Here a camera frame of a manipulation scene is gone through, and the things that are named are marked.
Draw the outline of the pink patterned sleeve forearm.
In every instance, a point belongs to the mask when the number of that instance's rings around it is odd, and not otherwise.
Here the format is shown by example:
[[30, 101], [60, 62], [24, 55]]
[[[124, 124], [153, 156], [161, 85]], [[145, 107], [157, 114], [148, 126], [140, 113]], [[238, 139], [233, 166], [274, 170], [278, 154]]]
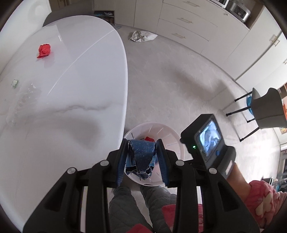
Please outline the pink patterned sleeve forearm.
[[249, 183], [251, 190], [244, 204], [261, 229], [265, 229], [277, 215], [286, 200], [286, 192], [276, 190], [263, 180]]

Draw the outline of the person's right hand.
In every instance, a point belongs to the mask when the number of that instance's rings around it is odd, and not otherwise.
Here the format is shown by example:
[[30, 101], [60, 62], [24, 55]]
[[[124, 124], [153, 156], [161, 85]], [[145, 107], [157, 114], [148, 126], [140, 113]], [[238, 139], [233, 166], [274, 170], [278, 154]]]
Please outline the person's right hand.
[[242, 201], [245, 201], [251, 191], [251, 186], [246, 182], [242, 173], [240, 172], [236, 163], [227, 178], [227, 182], [236, 192], [236, 194], [241, 198]]

